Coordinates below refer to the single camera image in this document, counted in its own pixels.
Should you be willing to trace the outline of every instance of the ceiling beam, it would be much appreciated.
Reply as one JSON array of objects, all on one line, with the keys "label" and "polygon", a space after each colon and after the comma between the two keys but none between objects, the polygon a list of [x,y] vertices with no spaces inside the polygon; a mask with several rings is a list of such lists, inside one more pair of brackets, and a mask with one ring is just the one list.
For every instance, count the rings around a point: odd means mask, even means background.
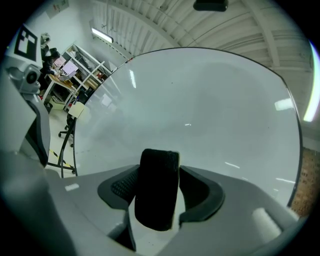
[{"label": "ceiling beam", "polygon": [[116,49],[118,52],[120,52],[123,56],[125,56],[128,60],[131,59],[133,57],[132,54],[130,54],[127,50],[125,50],[124,48],[122,48],[119,44],[117,44],[116,42],[113,43],[109,43],[106,42],[107,44],[111,45],[114,49]]},{"label": "ceiling beam", "polygon": [[240,23],[248,18],[250,18],[252,15],[250,13],[244,13],[241,14],[239,16],[230,18],[226,21],[221,22],[220,24],[214,26],[213,28],[208,29],[205,33],[203,33],[202,35],[200,35],[195,41],[191,42],[190,44],[187,45],[187,47],[194,47],[197,46],[195,44],[195,42],[197,44],[200,44],[202,41],[206,40],[208,37],[211,37],[214,33],[218,32],[218,31],[222,31],[223,29],[232,26],[233,24],[237,24]]},{"label": "ceiling beam", "polygon": [[299,71],[299,72],[312,73],[312,69],[307,67],[275,66],[275,67],[271,67],[270,69],[274,71],[293,71],[293,72]]},{"label": "ceiling beam", "polygon": [[271,62],[273,67],[280,66],[280,59],[278,54],[277,45],[272,35],[272,32],[268,26],[268,21],[266,17],[262,14],[261,10],[257,6],[254,0],[242,0],[244,5],[250,10],[255,22],[261,29],[263,38],[265,40],[268,53],[271,57]]},{"label": "ceiling beam", "polygon": [[130,18],[134,19],[137,23],[140,23],[142,26],[146,26],[148,30],[155,33],[159,39],[162,39],[164,42],[168,43],[173,48],[180,47],[180,45],[164,30],[162,30],[158,25],[153,23],[151,20],[141,15],[140,13],[116,2],[108,1],[108,6],[114,8],[118,12],[121,12],[125,15],[129,15]]}]

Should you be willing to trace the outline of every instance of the ceiling light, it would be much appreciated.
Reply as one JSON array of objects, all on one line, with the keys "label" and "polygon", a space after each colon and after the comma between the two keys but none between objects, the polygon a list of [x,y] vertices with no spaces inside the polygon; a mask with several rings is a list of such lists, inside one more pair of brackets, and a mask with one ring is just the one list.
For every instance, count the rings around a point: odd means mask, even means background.
[{"label": "ceiling light", "polygon": [[109,43],[113,43],[114,42],[114,39],[111,36],[107,35],[106,33],[103,33],[103,32],[101,32],[101,31],[99,31],[99,30],[97,30],[95,28],[92,28],[91,30],[92,30],[92,33],[94,33],[98,37],[103,38],[104,40],[107,40]]},{"label": "ceiling light", "polygon": [[312,45],[312,43],[310,43],[310,45],[313,57],[313,85],[309,105],[303,118],[303,120],[306,122],[312,122],[316,115],[320,101],[320,59],[315,47]]}]

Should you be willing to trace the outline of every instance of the brick wall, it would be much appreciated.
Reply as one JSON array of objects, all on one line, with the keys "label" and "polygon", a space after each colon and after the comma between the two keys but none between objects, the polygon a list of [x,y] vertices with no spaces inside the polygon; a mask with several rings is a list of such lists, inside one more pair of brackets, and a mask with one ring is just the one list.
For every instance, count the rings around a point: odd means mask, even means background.
[{"label": "brick wall", "polygon": [[308,215],[320,191],[320,152],[303,148],[302,167],[291,208],[301,217]]}]

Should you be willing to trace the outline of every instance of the desk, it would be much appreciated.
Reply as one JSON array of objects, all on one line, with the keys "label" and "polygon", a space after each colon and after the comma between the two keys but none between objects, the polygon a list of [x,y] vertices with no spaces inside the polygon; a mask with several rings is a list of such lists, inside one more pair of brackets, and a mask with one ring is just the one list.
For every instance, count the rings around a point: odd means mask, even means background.
[{"label": "desk", "polygon": [[[71,83],[71,85],[70,85],[70,84],[67,84],[66,82],[60,81],[58,78],[56,78],[56,77],[55,77],[54,75],[52,75],[52,74],[48,74],[48,77],[50,78],[51,82],[50,82],[48,88],[46,89],[46,91],[45,91],[45,93],[44,93],[44,96],[43,96],[43,99],[42,99],[43,102],[45,102],[45,99],[47,98],[48,94],[49,94],[50,91],[52,90],[54,84],[57,84],[57,85],[59,85],[59,86],[62,86],[62,87],[64,87],[64,88],[68,89],[68,90],[70,91],[70,94],[72,94],[73,92],[76,91],[76,89],[72,87],[72,83]],[[69,96],[68,96],[67,99],[65,100],[64,105],[67,104],[67,101],[68,101],[68,99],[69,99]]]},{"label": "desk", "polygon": [[[108,90],[115,84],[117,101]],[[295,106],[281,108],[282,100],[292,103],[280,76],[232,53],[176,48],[137,56],[110,75],[76,121],[77,172],[139,164],[147,148],[178,151],[181,165],[248,181],[286,206],[302,135]]]}]

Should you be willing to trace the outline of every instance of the office chair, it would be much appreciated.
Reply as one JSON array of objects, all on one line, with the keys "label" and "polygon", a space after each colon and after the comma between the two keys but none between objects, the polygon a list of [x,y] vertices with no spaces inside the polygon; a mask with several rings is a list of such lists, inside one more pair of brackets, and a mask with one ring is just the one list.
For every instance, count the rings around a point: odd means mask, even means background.
[{"label": "office chair", "polygon": [[[66,116],[66,126],[64,127],[65,130],[62,130],[62,131],[59,132],[59,134],[58,134],[59,137],[61,137],[61,134],[67,134],[67,132],[68,132],[70,126],[71,126],[72,121],[73,121],[72,115],[68,114],[68,115]],[[72,129],[72,131],[71,131],[70,134],[71,134],[72,136],[74,136],[74,127],[73,127],[73,129]]]},{"label": "office chair", "polygon": [[[77,101],[81,102],[82,104],[86,104],[87,100],[90,98],[90,96],[94,93],[95,91],[92,88],[89,88],[88,90],[80,89],[78,92],[77,98],[72,102],[72,104],[75,104]],[[68,114],[66,116],[66,126],[64,127],[65,130],[62,130],[59,132],[58,136],[61,137],[61,134],[67,134],[68,130],[71,127],[71,124],[73,122],[73,117],[72,115]],[[70,132],[70,135],[74,136],[75,135],[75,126],[72,127],[72,131]]]}]

